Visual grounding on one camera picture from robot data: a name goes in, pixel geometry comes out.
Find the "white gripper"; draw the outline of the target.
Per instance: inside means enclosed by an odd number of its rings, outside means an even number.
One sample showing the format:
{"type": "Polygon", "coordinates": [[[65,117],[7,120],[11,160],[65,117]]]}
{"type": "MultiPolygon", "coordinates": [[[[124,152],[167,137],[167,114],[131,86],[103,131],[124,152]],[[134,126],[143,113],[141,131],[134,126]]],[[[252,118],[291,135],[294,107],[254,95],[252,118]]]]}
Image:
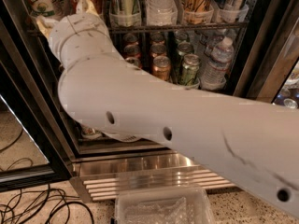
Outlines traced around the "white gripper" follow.
{"type": "Polygon", "coordinates": [[[36,24],[61,63],[72,63],[91,54],[111,52],[111,39],[92,0],[77,0],[76,13],[61,21],[38,16],[36,24]]]}

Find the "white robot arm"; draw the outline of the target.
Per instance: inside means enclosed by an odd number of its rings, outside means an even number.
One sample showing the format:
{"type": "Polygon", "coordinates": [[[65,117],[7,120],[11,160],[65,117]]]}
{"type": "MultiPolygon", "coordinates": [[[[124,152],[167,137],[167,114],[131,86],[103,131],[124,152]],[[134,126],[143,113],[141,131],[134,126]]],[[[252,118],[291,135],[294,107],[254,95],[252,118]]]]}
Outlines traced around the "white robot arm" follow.
{"type": "Polygon", "coordinates": [[[299,217],[299,112],[163,81],[126,62],[91,0],[36,20],[64,67],[58,97],[75,121],[159,143],[299,217]]]}

